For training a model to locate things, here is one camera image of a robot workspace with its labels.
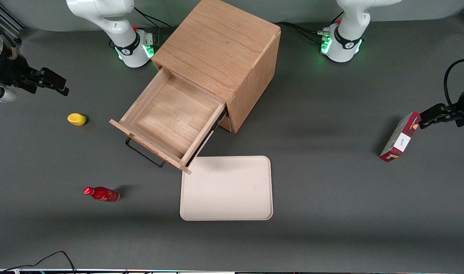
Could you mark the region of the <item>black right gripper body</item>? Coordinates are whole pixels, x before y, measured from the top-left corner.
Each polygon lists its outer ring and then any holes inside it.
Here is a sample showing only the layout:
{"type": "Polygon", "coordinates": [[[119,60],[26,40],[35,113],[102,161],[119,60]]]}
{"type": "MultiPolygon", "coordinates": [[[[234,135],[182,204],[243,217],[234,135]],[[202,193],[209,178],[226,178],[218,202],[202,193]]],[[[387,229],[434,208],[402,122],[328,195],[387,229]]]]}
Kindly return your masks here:
{"type": "Polygon", "coordinates": [[[34,94],[39,86],[39,70],[28,66],[23,56],[14,60],[9,58],[11,50],[7,46],[2,47],[0,53],[0,94],[2,86],[13,86],[24,89],[34,94]]]}

